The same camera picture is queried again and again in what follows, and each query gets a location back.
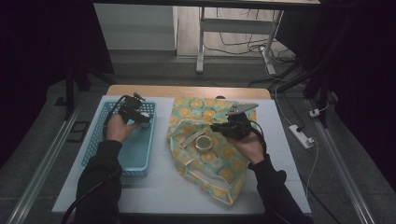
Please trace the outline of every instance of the black sleeve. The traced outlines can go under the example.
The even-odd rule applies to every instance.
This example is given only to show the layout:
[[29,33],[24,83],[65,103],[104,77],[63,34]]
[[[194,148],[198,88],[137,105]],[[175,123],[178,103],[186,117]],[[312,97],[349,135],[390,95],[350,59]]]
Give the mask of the black sleeve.
[[110,174],[117,175],[109,183],[86,197],[76,208],[74,224],[117,223],[119,220],[118,201],[121,195],[120,164],[117,159],[122,143],[106,140],[99,143],[96,155],[91,157],[78,180],[78,199],[87,190],[101,183]]
[[250,164],[248,168],[254,171],[257,178],[257,191],[265,207],[265,223],[314,223],[294,201],[285,186],[286,172],[274,169],[270,155],[266,154],[263,161]]

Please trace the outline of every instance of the white table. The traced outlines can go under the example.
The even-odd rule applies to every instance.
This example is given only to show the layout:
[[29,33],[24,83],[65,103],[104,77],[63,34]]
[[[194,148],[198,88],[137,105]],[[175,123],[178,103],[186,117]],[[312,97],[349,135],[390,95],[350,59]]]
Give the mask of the white table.
[[[119,96],[104,96],[104,99],[107,100],[118,100],[119,98]],[[157,104],[155,140],[151,150],[148,177],[133,181],[131,185],[122,189],[119,201],[121,213],[167,215],[254,215],[264,213],[262,200],[256,190],[256,177],[252,171],[247,170],[245,186],[232,206],[213,199],[208,193],[179,175],[165,140],[174,98],[149,97],[148,100]],[[275,102],[246,99],[239,101],[259,104],[259,107],[256,108],[257,119],[263,128],[272,162],[276,169],[283,169],[287,172],[286,186],[303,212],[310,214],[311,210],[277,114]],[[88,140],[84,140],[81,148],[88,144]],[[80,164],[84,153],[84,150],[78,153],[52,212],[65,212],[75,200],[78,178],[82,173]]]

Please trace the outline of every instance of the gray floor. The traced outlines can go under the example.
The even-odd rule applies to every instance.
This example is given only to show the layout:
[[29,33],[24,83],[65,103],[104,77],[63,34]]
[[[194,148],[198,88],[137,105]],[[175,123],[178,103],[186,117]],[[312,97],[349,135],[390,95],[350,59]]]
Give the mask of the gray floor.
[[[199,8],[198,7],[179,7],[178,13],[178,32],[177,32],[177,55],[191,56],[196,55],[199,43]],[[257,10],[242,8],[214,8],[205,9],[206,18],[250,20],[250,21],[271,21],[273,10]],[[266,43],[268,35],[256,34],[227,34],[209,33],[204,34],[204,44],[210,49],[219,49],[235,53],[236,55],[226,54],[218,50],[204,50],[205,56],[238,56],[248,58],[261,57],[259,53],[248,52],[249,47]],[[286,49],[279,42],[274,42],[272,47],[274,54],[277,55],[281,50]],[[283,51],[280,56],[289,58],[293,55],[291,51]]]
[[[209,86],[209,87],[247,87],[252,80],[268,78],[265,75],[264,64],[257,54],[248,55],[246,58],[230,57],[227,54],[206,51],[204,73],[200,76],[195,74],[195,59],[192,57],[196,53],[196,43],[183,41],[182,36],[196,36],[197,26],[193,31],[180,30],[178,47],[179,56],[175,55],[153,55],[131,54],[128,52],[111,51],[112,61],[116,75],[110,76],[119,84],[141,84],[141,85],[178,85],[178,86]],[[219,34],[211,34],[207,42],[210,46],[223,48],[219,42]],[[236,38],[236,41],[245,40],[245,35]],[[277,52],[283,47],[276,47]],[[277,65],[278,73],[286,69],[289,64]],[[100,102],[103,94],[106,94],[108,85],[90,76],[92,88],[88,92],[77,92],[77,96],[87,95],[81,103],[82,109],[76,121],[91,121],[93,114]],[[268,88],[273,81],[255,84],[254,88]],[[282,108],[285,117],[297,125],[302,125],[301,120],[296,116],[294,109],[304,121],[304,133],[307,136],[315,137],[318,140],[318,149],[304,150],[296,139],[290,134],[287,127],[290,126],[284,117],[282,122],[285,128],[288,141],[297,168],[302,179],[307,181],[312,170],[318,152],[318,161],[315,170],[310,178],[309,188],[315,193],[317,198],[331,211],[340,223],[361,223],[353,203],[345,191],[344,185],[335,171],[334,164],[328,154],[328,149],[318,134],[314,121],[308,116],[309,107],[302,97],[303,87],[293,88],[287,91],[286,96],[279,94],[278,104]],[[7,164],[0,170],[0,223],[6,223],[12,210],[16,206],[19,198],[23,194],[26,186],[31,180],[35,169],[41,162],[50,144],[61,129],[64,121],[65,109],[63,106],[55,106],[59,97],[65,97],[65,86],[63,82],[57,83],[49,88],[48,99],[35,124],[25,135],[14,155]],[[353,134],[343,125],[336,113],[333,111],[335,101],[327,110],[329,131],[340,150],[352,177],[360,189],[364,200],[371,210],[375,223],[394,223],[396,213],[396,195],[385,178],[380,174],[373,161],[361,147]],[[79,139],[78,133],[70,133],[69,140]],[[62,215],[52,214],[51,208],[63,186],[69,173],[71,165],[79,151],[81,143],[65,142],[56,162],[53,164],[46,182],[41,188],[33,206],[29,211],[25,223],[60,223]],[[308,201],[312,209],[312,217],[315,223],[337,223],[323,205],[308,193]],[[243,223],[250,221],[254,223],[255,217],[126,217],[126,221],[134,220],[134,223]]]

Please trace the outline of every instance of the wooden board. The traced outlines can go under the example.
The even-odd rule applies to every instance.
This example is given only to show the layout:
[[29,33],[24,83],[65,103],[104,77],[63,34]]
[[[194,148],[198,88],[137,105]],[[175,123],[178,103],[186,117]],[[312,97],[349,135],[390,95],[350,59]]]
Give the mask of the wooden board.
[[271,95],[266,89],[185,86],[113,85],[108,89],[107,95],[132,95],[135,91],[143,97],[176,97],[188,95],[202,98],[224,96],[226,99],[271,99]]

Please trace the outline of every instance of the table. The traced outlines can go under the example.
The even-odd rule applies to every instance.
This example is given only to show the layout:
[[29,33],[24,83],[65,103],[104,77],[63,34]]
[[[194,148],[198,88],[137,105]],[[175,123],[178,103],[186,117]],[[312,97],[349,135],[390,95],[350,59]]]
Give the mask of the table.
[[[232,205],[226,205],[213,199],[207,192],[200,190],[178,174],[172,155],[165,141],[165,135],[175,96],[191,95],[214,98],[222,95],[227,99],[258,103],[256,111],[258,122],[266,135],[268,153],[276,169],[288,173],[286,186],[304,213],[310,214],[303,186],[298,176],[289,144],[283,131],[275,102],[270,99],[267,90],[215,87],[175,87],[175,86],[111,86],[105,99],[118,100],[120,95],[137,91],[157,106],[157,121],[154,142],[150,155],[148,177],[134,180],[124,185],[119,201],[120,212],[124,214],[158,215],[259,215],[264,208],[256,190],[256,177],[247,171],[247,181]],[[73,202],[77,190],[78,178],[82,172],[80,162],[85,151],[78,153],[76,161],[67,177],[64,187],[52,212],[64,212]]]
[[[180,7],[231,7],[274,10],[312,10],[321,9],[317,0],[94,0],[94,3],[180,6]],[[338,1],[326,3],[326,8],[339,7]]]

